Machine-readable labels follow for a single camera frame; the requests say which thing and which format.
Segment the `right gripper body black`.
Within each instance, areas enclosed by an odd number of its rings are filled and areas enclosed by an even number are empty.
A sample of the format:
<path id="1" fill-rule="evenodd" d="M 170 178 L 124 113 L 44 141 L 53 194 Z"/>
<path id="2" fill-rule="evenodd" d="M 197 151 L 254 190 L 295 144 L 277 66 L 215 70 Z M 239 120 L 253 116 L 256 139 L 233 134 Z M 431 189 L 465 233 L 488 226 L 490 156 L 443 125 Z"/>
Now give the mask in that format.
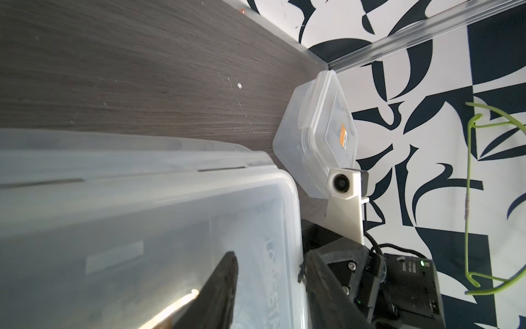
<path id="1" fill-rule="evenodd" d="M 385 273 L 382 257 L 364 245 L 313 223 L 304 223 L 301 231 L 304 256 L 312 250 L 321 255 L 345 294 L 374 328 L 373 313 L 380 278 Z"/>

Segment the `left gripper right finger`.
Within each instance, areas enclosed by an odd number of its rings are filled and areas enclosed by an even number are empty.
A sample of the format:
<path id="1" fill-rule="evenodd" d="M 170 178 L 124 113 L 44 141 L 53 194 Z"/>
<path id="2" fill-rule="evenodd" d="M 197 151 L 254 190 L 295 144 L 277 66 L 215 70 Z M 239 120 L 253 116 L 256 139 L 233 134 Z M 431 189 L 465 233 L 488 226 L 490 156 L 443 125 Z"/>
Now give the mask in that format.
<path id="1" fill-rule="evenodd" d="M 317 251 L 309 251 L 300 265 L 311 328 L 372 328 Z"/>

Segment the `clear rectangular lunch box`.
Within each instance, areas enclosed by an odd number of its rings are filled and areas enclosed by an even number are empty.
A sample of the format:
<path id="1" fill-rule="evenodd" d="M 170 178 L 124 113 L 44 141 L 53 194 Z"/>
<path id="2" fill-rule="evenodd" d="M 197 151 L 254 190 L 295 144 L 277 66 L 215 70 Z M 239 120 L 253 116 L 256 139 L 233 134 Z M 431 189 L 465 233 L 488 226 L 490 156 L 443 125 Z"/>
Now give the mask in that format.
<path id="1" fill-rule="evenodd" d="M 273 151 L 309 197 L 329 197 L 330 170 L 354 168 L 357 148 L 357 128 L 335 71 L 322 71 L 294 90 Z"/>
<path id="2" fill-rule="evenodd" d="M 187 138 L 1 130 L 1 327 L 189 327 L 224 256 L 230 328 L 307 328 L 292 177 Z"/>

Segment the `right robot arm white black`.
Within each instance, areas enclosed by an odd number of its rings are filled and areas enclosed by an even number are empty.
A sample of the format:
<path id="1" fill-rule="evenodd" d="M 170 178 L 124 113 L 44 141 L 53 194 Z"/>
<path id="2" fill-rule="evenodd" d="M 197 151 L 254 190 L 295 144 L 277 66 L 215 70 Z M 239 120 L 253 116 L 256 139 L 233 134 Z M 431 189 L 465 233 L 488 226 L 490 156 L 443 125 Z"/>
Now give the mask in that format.
<path id="1" fill-rule="evenodd" d="M 365 235 L 371 247 L 308 222 L 302 229 L 304 283 L 313 328 L 444 328 L 432 260 Z"/>

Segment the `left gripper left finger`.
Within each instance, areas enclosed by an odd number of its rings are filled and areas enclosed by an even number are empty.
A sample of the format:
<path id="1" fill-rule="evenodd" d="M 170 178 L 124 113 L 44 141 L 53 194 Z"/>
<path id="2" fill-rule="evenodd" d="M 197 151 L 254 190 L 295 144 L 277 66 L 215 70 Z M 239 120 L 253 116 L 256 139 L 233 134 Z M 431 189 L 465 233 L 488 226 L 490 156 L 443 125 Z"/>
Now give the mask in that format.
<path id="1" fill-rule="evenodd" d="M 226 252 L 174 328 L 230 328 L 238 282 L 238 260 Z"/>

